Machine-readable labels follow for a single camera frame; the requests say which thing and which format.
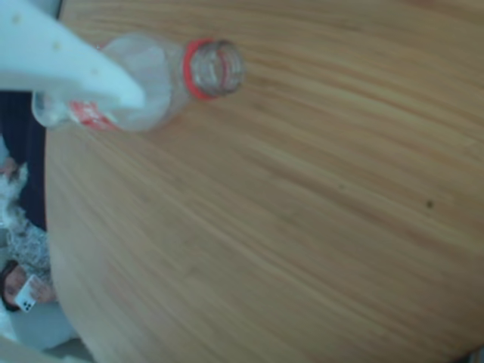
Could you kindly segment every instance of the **wooden table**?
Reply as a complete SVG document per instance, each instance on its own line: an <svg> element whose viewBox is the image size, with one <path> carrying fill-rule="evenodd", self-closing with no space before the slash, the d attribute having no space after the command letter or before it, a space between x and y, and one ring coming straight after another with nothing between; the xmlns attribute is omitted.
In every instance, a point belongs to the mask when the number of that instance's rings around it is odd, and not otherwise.
<svg viewBox="0 0 484 363"><path fill-rule="evenodd" d="M69 0L93 44L226 37L248 78L48 136L52 268L100 363L446 362L484 343L484 2Z"/></svg>

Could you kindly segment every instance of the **bottle mouth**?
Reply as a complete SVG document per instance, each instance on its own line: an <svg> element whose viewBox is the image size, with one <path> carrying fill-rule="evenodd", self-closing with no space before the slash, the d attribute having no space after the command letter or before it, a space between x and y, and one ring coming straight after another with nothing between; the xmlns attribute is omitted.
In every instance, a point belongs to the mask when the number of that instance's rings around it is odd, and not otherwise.
<svg viewBox="0 0 484 363"><path fill-rule="evenodd" d="M233 43L199 39L187 45L183 73L188 91L200 100L210 100L237 91L245 66Z"/></svg>

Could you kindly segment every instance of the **dark clothing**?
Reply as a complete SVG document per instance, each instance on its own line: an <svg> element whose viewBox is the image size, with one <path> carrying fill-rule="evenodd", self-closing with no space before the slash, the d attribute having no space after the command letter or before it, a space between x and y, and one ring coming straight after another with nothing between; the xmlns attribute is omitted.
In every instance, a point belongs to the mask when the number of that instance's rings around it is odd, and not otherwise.
<svg viewBox="0 0 484 363"><path fill-rule="evenodd" d="M0 92L0 125L5 146L17 164L27 163L29 179L20 194L26 217L47 231L45 221L45 128L31 111L32 94Z"/></svg>

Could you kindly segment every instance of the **plastic bottle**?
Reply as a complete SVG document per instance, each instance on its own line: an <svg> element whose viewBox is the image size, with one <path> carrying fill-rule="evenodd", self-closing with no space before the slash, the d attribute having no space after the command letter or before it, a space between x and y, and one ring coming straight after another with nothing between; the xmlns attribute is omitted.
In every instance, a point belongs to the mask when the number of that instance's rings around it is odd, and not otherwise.
<svg viewBox="0 0 484 363"><path fill-rule="evenodd" d="M107 109L95 101L59 101L44 92L33 97L33 113L48 128L78 123L97 130L144 131L166 123L192 99L210 100L237 91L243 59L225 40L201 39L186 46L132 33L101 51L123 67L146 93L139 110Z"/></svg>

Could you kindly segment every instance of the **white phone case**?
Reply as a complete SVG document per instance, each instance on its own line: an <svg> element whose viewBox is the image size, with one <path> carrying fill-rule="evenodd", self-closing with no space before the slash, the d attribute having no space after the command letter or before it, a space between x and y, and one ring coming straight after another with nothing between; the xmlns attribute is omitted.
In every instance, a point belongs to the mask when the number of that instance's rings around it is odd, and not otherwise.
<svg viewBox="0 0 484 363"><path fill-rule="evenodd" d="M15 297L15 303L23 312L29 312L36 304L36 301L32 298L32 288L30 286L30 282L34 280L39 281L39 278L35 275L30 276Z"/></svg>

